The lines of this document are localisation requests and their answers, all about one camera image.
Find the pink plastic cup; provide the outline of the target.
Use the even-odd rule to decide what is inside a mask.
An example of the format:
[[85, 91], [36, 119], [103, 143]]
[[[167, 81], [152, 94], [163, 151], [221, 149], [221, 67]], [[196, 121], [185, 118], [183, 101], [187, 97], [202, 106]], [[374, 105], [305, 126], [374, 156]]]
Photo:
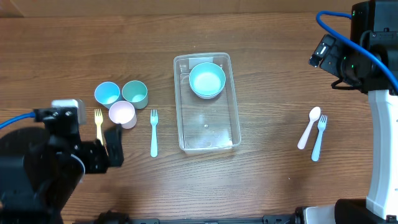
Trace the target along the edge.
[[109, 109], [109, 118], [124, 129], [131, 129], [137, 123], [135, 107], [128, 101], [118, 101]]

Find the blue plastic cup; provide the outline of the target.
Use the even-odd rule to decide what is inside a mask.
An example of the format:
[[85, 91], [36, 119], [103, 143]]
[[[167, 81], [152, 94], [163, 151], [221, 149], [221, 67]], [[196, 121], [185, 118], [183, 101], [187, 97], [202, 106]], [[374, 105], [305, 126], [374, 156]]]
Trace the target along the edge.
[[95, 89], [95, 100], [110, 109], [110, 107], [123, 99], [119, 86], [113, 82], [103, 82]]

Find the green plastic cup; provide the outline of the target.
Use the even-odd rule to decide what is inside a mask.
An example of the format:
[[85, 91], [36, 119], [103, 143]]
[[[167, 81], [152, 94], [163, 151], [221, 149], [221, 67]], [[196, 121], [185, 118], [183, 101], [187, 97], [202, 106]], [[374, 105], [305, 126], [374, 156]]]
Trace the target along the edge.
[[132, 103], [135, 109], [145, 108], [149, 101], [148, 89], [139, 80], [127, 82], [122, 88], [122, 96], [126, 101]]

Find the blue plastic bowl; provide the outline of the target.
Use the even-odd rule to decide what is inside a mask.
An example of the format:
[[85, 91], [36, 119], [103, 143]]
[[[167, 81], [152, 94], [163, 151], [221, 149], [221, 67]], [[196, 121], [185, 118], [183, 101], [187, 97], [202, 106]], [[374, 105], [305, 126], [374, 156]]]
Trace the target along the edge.
[[224, 88], [223, 85], [191, 85], [190, 87], [196, 95], [219, 95]]

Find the teal plastic bowl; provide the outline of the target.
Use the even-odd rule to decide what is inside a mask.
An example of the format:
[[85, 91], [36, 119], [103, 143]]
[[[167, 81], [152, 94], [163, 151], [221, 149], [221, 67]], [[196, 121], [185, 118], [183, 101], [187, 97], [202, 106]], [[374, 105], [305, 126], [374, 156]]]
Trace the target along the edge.
[[226, 84], [226, 75], [223, 69], [211, 62], [196, 65], [189, 74], [191, 85], [223, 85]]

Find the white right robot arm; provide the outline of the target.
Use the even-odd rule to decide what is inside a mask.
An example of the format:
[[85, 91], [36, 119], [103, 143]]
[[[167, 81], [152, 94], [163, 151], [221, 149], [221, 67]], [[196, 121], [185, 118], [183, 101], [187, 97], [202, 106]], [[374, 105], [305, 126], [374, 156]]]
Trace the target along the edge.
[[342, 52], [347, 40], [325, 35], [310, 57], [310, 65], [336, 75], [334, 89], [345, 82], [344, 90], [358, 90], [368, 98], [373, 121], [373, 151], [369, 193], [361, 199], [339, 199], [328, 207], [302, 210], [304, 223], [397, 223], [397, 86], [384, 77], [388, 71], [397, 76], [396, 35], [378, 33], [363, 49], [362, 41], [354, 44], [358, 54]]

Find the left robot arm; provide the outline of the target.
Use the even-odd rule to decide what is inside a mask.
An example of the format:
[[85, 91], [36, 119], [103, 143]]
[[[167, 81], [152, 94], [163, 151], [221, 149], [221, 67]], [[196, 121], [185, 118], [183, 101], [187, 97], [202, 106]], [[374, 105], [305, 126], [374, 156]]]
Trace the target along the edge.
[[61, 211], [86, 174], [104, 174], [124, 161], [122, 127], [100, 140], [82, 141], [77, 108], [34, 109], [24, 118], [44, 128], [17, 129], [1, 137], [1, 223], [62, 223]]

